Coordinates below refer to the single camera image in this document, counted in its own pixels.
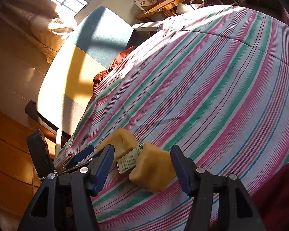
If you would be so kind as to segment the small green label box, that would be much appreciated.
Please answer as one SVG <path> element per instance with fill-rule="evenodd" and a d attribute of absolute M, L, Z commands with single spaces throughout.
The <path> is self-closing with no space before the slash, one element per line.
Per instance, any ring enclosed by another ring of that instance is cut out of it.
<path fill-rule="evenodd" d="M 120 175 L 130 171 L 136 166 L 138 157 L 143 148 L 144 144 L 141 143 L 117 161 L 117 169 Z"/>

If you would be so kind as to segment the white mattress headboard panel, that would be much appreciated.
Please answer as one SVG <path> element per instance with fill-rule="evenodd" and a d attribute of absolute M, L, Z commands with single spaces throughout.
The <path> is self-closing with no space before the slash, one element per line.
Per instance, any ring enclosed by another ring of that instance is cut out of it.
<path fill-rule="evenodd" d="M 68 135 L 93 95 L 95 75 L 132 43 L 134 29 L 104 6 L 80 22 L 56 54 L 40 87 L 37 112 Z"/>

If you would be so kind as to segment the yellow sponge block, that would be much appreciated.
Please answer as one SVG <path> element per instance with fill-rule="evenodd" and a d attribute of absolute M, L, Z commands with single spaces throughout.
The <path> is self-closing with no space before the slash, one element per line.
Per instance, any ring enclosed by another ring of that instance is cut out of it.
<path fill-rule="evenodd" d="M 175 177 L 170 153 L 144 142 L 136 166 L 129 173 L 129 180 L 146 191 L 158 193 Z"/>
<path fill-rule="evenodd" d="M 100 151 L 108 144 L 115 148 L 113 166 L 120 158 L 138 146 L 134 135 L 124 128 L 116 130 L 108 139 L 97 146 L 97 150 Z"/>

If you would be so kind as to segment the rust red cloth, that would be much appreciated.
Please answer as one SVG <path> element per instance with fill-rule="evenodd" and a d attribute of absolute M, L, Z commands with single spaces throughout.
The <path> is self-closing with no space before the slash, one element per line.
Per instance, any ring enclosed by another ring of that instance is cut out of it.
<path fill-rule="evenodd" d="M 102 80 L 114 69 L 116 68 L 136 47 L 131 46 L 128 49 L 120 52 L 113 60 L 113 62 L 109 65 L 109 67 L 98 73 L 92 80 L 92 88 L 93 91 L 97 88 L 97 86 L 102 82 Z"/>

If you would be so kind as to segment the wooden wardrobe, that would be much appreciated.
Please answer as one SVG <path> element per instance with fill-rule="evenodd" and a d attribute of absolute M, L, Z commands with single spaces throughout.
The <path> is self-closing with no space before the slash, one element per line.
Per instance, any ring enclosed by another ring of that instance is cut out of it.
<path fill-rule="evenodd" d="M 40 181 L 26 138 L 33 130 L 0 112 L 0 229 L 17 230 Z"/>

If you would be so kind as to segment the beige curtain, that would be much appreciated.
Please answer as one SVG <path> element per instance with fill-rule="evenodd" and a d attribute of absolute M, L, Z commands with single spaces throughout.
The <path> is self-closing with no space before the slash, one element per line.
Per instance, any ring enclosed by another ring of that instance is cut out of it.
<path fill-rule="evenodd" d="M 5 0 L 0 18 L 36 46 L 49 64 L 77 27 L 75 18 L 51 0 Z"/>

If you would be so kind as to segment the wooden side table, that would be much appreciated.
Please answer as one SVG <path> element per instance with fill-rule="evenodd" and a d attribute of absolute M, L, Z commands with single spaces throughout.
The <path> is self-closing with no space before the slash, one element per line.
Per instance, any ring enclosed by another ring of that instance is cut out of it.
<path fill-rule="evenodd" d="M 155 7 L 151 8 L 147 12 L 140 13 L 135 16 L 136 19 L 140 20 L 143 23 L 149 22 L 149 19 L 158 14 L 163 14 L 165 17 L 176 16 L 176 13 L 173 11 L 173 8 L 176 7 L 179 3 L 182 3 L 186 0 L 166 0 Z"/>

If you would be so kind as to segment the striped bed sheet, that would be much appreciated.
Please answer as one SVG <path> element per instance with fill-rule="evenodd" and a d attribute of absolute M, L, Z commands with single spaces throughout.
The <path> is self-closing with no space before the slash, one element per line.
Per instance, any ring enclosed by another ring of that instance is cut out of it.
<path fill-rule="evenodd" d="M 289 163 L 289 26 L 226 5 L 165 19 L 94 95 L 56 167 L 124 128 L 255 194 Z"/>

